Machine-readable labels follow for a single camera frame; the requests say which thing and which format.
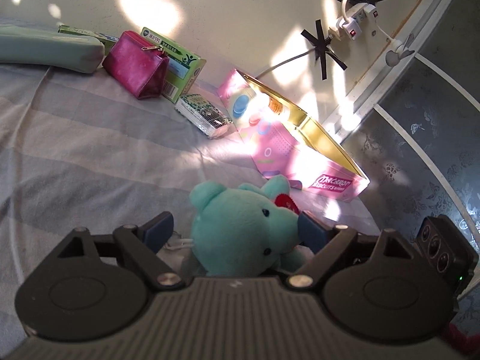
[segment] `red heart tag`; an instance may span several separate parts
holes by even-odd
[[[275,206],[277,207],[285,207],[289,210],[293,211],[295,214],[300,215],[300,210],[298,209],[297,205],[293,202],[292,198],[285,194],[281,193],[275,198]]]

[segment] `camera lens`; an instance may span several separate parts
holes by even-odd
[[[428,255],[430,258],[433,258],[438,253],[438,249],[440,249],[440,238],[436,235],[430,240],[428,245]]]
[[[438,272],[443,272],[445,269],[447,269],[448,266],[448,254],[443,253],[440,258],[438,259],[437,263],[437,270]]]
[[[430,235],[430,226],[425,226],[421,232],[421,239],[423,239],[423,242],[428,240],[428,237]]]

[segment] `plush bear head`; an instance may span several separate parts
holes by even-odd
[[[261,189],[251,184],[232,189],[214,181],[193,189],[193,253],[208,275],[257,276],[280,264],[280,256],[299,243],[297,214],[272,202],[289,192],[282,175]]]

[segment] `gray ribbed surface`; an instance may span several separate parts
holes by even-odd
[[[384,347],[347,335],[314,297],[276,279],[195,279],[162,293],[128,329],[87,344],[27,340],[7,360],[455,360],[440,340]]]

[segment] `bed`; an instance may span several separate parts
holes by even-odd
[[[218,102],[205,88],[193,91]],[[139,102],[102,69],[83,75],[15,64],[0,64],[0,179],[0,356],[25,337],[16,290],[72,228],[110,233],[170,211],[188,237],[196,184],[265,183],[235,131],[209,140],[170,102]],[[347,204],[298,190],[292,197],[327,223],[378,233],[358,198]],[[160,257],[176,264],[176,256]]]

